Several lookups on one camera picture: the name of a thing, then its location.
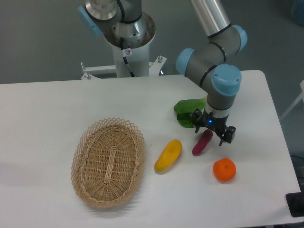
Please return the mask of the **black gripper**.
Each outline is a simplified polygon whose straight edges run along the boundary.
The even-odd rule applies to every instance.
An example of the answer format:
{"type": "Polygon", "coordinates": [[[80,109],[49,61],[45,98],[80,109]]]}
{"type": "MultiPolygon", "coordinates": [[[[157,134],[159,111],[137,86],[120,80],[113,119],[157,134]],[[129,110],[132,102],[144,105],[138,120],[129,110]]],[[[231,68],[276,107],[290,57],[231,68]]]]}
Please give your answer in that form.
{"type": "Polygon", "coordinates": [[[191,123],[195,128],[195,133],[198,133],[200,128],[206,127],[214,131],[220,138],[219,146],[223,143],[231,143],[235,137],[236,127],[226,126],[228,115],[222,118],[214,117],[213,113],[209,114],[206,111],[195,109],[191,116],[191,123]]]}

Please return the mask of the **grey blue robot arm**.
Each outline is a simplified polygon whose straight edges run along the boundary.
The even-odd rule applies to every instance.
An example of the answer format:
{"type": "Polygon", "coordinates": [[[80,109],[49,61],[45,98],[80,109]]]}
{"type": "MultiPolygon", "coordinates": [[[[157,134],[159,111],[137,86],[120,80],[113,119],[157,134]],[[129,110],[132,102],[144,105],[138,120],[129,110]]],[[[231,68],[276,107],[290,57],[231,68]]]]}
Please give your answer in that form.
{"type": "MultiPolygon", "coordinates": [[[[246,32],[232,25],[219,0],[194,0],[193,8],[209,39],[201,51],[184,49],[177,57],[179,73],[207,92],[204,108],[192,113],[196,130],[206,127],[223,143],[231,143],[236,129],[226,121],[241,83],[240,70],[226,63],[247,43],[246,32]]],[[[78,14],[91,33],[103,35],[114,49],[118,77],[147,76],[148,45],[155,36],[153,20],[139,0],[87,0],[78,14]]]]}

